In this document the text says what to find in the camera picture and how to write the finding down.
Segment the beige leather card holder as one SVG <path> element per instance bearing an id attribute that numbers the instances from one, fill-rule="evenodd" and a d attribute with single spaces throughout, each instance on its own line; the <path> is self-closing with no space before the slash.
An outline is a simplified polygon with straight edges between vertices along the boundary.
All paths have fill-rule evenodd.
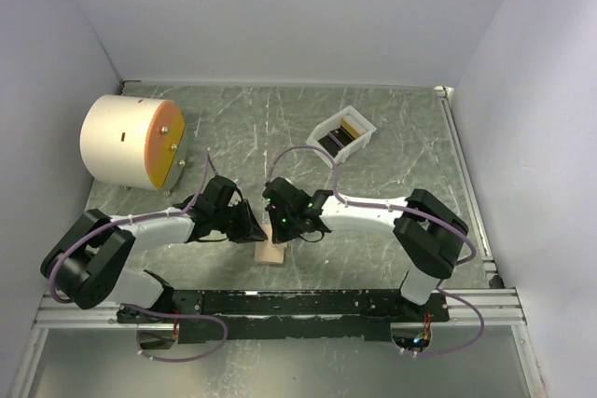
<path id="1" fill-rule="evenodd" d="M 259 264 L 281 266 L 285 261 L 287 243 L 274 243 L 270 224 L 262 226 L 268 239 L 256 243 L 254 261 Z"/>

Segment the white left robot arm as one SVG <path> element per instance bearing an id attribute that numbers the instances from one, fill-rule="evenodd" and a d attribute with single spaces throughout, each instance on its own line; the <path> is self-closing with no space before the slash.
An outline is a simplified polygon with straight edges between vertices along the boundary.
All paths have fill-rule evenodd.
<path id="1" fill-rule="evenodd" d="M 268 240 L 247 199 L 230 179 L 216 175 L 202 192 L 163 211 L 110 216 L 88 210 L 59 240 L 40 266 L 56 295 L 80 309 L 105 300 L 140 307 L 154 323 L 174 311 L 174 288 L 149 269 L 126 268 L 129 256 L 169 244 L 207 242 L 213 232 L 234 243 Z"/>

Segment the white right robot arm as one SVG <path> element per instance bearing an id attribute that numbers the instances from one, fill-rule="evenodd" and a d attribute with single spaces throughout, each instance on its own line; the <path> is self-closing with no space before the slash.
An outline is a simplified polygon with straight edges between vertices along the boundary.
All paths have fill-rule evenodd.
<path id="1" fill-rule="evenodd" d="M 309 195 L 277 177 L 265 184 L 263 198 L 275 244 L 313 232 L 362 231 L 396 238 L 411 262 L 396 310 L 410 322 L 426 313 L 437 284 L 451 277 L 468 232 L 464 221 L 423 189 L 395 199 L 354 198 L 331 190 Z"/>

